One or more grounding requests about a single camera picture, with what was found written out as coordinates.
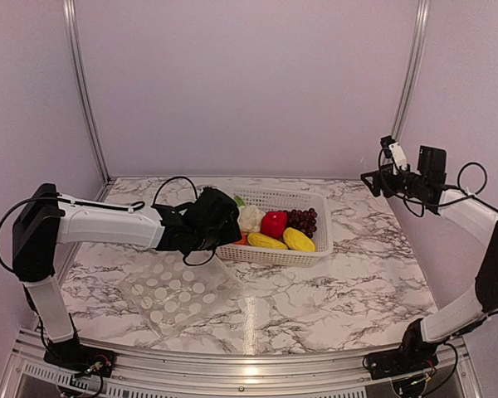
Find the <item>red bell pepper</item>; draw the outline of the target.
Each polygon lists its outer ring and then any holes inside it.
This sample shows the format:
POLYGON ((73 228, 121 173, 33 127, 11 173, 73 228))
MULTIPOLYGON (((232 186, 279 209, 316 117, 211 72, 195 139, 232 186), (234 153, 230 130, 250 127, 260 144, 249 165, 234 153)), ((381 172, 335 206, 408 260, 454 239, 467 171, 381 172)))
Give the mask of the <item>red bell pepper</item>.
POLYGON ((261 220, 261 233, 279 240, 288 222, 288 215, 283 211, 269 211, 261 220))

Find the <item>clear dotted zip bag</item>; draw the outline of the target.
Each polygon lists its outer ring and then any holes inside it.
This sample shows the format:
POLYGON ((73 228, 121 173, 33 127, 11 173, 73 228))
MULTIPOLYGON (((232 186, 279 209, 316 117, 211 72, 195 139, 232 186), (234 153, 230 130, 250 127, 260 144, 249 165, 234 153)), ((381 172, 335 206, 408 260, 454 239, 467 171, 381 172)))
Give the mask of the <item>clear dotted zip bag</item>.
POLYGON ((181 332, 207 317, 246 285, 218 257, 191 255, 188 266, 178 252, 144 252, 137 268, 119 285, 142 320, 159 337, 181 332))

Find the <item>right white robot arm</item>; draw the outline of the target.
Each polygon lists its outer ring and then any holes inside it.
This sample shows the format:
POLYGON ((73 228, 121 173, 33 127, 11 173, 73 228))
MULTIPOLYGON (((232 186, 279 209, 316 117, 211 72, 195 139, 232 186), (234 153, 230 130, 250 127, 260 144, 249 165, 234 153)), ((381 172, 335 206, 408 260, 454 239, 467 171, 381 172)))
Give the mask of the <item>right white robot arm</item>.
POLYGON ((361 181, 375 197, 396 197, 405 207, 420 207, 451 221, 484 245, 486 252, 473 285, 447 306, 410 327, 409 342, 395 352, 394 363, 412 371, 427 357, 424 343, 434 344, 462 335, 498 314, 498 209, 457 182, 446 182, 447 153, 422 146, 417 168, 408 164, 400 143, 391 137, 380 141, 378 167, 361 174, 361 181))

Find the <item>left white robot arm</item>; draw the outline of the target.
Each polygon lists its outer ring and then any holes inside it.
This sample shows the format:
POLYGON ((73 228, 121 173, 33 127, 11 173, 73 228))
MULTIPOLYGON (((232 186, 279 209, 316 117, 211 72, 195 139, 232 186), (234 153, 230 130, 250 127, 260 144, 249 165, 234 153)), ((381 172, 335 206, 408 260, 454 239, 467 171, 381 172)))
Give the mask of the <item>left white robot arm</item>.
POLYGON ((55 354, 71 369, 88 362, 55 279, 56 246, 76 242, 135 245, 155 251, 175 251, 187 260, 194 252, 215 254, 217 248, 238 242, 236 202, 224 192, 205 187, 194 201, 177 206, 153 201, 111 205, 59 193, 44 183, 35 193, 13 205, 0 220, 0 229, 16 212, 12 225, 12 263, 0 254, 0 265, 22 283, 56 344, 55 354))

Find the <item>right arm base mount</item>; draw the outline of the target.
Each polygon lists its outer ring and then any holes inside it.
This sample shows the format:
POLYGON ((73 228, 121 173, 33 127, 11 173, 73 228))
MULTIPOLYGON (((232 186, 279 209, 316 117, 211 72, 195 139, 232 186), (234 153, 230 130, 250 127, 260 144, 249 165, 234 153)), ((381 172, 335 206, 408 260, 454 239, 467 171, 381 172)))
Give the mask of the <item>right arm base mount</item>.
POLYGON ((438 364, 438 343, 426 342, 422 337, 419 318, 410 323, 397 348, 367 354, 362 362, 373 380, 401 376, 438 364))

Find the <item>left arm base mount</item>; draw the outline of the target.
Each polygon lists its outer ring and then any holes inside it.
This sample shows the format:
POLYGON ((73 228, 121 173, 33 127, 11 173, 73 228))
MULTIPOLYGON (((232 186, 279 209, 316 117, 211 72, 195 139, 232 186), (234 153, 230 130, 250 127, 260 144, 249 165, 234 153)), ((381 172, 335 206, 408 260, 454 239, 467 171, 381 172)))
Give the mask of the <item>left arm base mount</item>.
POLYGON ((76 330, 69 340, 53 342, 43 338, 42 342, 46 350, 44 361, 73 371, 75 378, 92 375, 108 378, 112 374, 116 353, 82 344, 76 330))

